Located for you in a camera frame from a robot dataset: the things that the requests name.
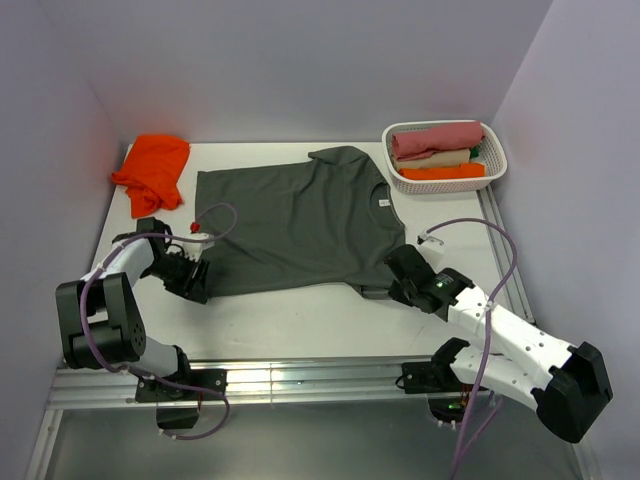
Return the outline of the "dark grey t shirt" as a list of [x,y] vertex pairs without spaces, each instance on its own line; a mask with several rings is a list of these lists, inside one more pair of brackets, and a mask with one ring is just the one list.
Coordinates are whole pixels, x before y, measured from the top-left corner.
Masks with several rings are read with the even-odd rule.
[[405,243],[389,184],[353,146],[301,163],[201,171],[195,212],[222,237],[203,253],[211,297],[342,283],[386,300],[394,277],[384,259]]

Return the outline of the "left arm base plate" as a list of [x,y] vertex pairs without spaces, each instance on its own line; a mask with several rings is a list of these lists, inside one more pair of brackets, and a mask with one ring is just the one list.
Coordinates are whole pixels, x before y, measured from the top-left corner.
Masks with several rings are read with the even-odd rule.
[[197,391],[170,387],[156,380],[140,379],[134,400],[138,404],[156,406],[156,425],[160,429],[186,433],[198,422],[204,401],[222,400],[221,395],[226,393],[227,371],[192,370],[189,381]]

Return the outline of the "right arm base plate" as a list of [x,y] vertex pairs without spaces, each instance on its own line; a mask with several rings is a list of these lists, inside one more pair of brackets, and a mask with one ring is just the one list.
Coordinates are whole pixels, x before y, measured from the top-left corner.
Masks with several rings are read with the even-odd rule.
[[395,386],[407,395],[426,395],[436,424],[451,427],[463,420],[472,390],[472,385],[459,381],[448,365],[434,361],[403,363]]

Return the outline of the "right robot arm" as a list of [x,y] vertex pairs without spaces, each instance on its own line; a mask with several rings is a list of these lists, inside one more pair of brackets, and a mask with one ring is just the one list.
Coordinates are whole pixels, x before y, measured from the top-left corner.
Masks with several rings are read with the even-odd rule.
[[579,443],[613,398],[605,361],[588,342],[555,338],[488,296],[451,268],[435,272],[412,245],[385,260],[393,300],[434,314],[474,336],[453,337],[427,361],[407,362],[397,385],[407,394],[482,389],[533,410],[558,438]]

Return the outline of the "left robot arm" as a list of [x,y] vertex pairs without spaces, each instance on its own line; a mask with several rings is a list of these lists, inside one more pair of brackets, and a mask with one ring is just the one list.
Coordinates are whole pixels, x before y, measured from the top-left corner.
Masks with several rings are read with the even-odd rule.
[[85,276],[59,285],[56,308],[64,360],[72,369],[129,373],[138,380],[137,403],[220,400],[222,369],[195,369],[182,348],[153,340],[134,296],[137,281],[152,277],[182,299],[205,304],[215,236],[176,236],[153,217],[116,236],[106,257]]

